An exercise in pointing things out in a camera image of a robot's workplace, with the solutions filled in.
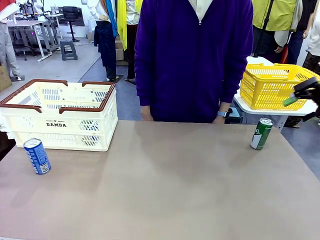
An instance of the cardboard box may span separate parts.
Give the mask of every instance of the cardboard box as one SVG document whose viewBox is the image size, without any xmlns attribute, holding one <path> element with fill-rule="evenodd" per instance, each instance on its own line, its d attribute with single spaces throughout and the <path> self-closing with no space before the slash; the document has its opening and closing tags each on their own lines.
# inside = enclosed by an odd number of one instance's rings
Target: cardboard box
<svg viewBox="0 0 320 240">
<path fill-rule="evenodd" d="M 124 49 L 124 46 L 122 45 L 121 41 L 115 41 L 115 49 Z"/>
<path fill-rule="evenodd" d="M 118 61 L 116 61 L 116 65 L 117 66 L 128 66 L 129 64 L 124 60 L 118 60 Z"/>
<path fill-rule="evenodd" d="M 12 85 L 5 65 L 0 65 L 0 92 Z"/>
<path fill-rule="evenodd" d="M 124 59 L 124 49 L 116 49 L 115 50 L 116 60 L 123 60 Z"/>
</svg>

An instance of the black shoe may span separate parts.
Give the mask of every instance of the black shoe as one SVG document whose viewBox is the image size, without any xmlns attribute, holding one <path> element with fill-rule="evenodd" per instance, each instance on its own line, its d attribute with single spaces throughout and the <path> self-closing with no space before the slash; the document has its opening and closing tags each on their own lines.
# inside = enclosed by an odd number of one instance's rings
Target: black shoe
<svg viewBox="0 0 320 240">
<path fill-rule="evenodd" d="M 131 83 L 131 84 L 133 84 L 133 85 L 135 85 L 135 86 L 137 86 L 137 83 L 136 83 L 136 79 L 135 79 L 135 78 L 134 78 L 134 79 L 126 78 L 125 81 L 127 81 L 128 83 Z"/>
<path fill-rule="evenodd" d="M 119 79 L 119 77 L 118 76 L 116 76 L 115 78 L 113 78 L 113 79 L 109 79 L 109 78 L 106 78 L 106 82 L 110 82 L 110 83 L 114 83 L 114 82 L 116 82 L 117 80 Z"/>
</svg>

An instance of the can lid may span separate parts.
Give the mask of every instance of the can lid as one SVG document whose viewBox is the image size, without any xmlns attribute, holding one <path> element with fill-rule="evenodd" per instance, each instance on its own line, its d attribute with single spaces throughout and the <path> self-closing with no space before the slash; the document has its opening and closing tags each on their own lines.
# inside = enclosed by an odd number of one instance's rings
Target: can lid
<svg viewBox="0 0 320 240">
<path fill-rule="evenodd" d="M 40 139 L 31 138 L 31 139 L 29 139 L 28 141 L 26 141 L 26 142 L 23 144 L 23 146 L 26 147 L 26 148 L 33 148 L 33 147 L 38 146 L 40 143 L 41 143 L 41 140 L 40 140 Z"/>
<path fill-rule="evenodd" d="M 267 125 L 267 126 L 271 126 L 271 127 L 274 125 L 274 122 L 271 121 L 269 118 L 261 118 L 260 123 Z"/>
</svg>

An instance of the green can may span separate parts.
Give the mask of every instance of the green can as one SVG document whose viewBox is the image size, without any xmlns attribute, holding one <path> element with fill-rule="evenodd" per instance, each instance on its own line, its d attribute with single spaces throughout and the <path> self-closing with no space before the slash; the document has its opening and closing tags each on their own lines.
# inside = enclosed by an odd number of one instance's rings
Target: green can
<svg viewBox="0 0 320 240">
<path fill-rule="evenodd" d="M 250 146 L 255 150 L 264 148 L 274 122 L 268 118 L 261 118 L 256 126 Z"/>
</svg>

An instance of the black chair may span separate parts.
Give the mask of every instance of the black chair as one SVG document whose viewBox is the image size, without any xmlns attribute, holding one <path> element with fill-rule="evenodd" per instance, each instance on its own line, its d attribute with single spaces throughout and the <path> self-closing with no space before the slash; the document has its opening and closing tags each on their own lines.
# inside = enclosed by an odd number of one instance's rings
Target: black chair
<svg viewBox="0 0 320 240">
<path fill-rule="evenodd" d="M 63 18 L 60 19 L 61 22 L 69 22 L 71 32 L 67 32 L 67 34 L 72 34 L 72 42 L 79 42 L 79 40 L 75 39 L 75 32 L 72 29 L 72 23 L 79 19 L 78 8 L 76 6 L 64 6 L 62 8 Z"/>
</svg>

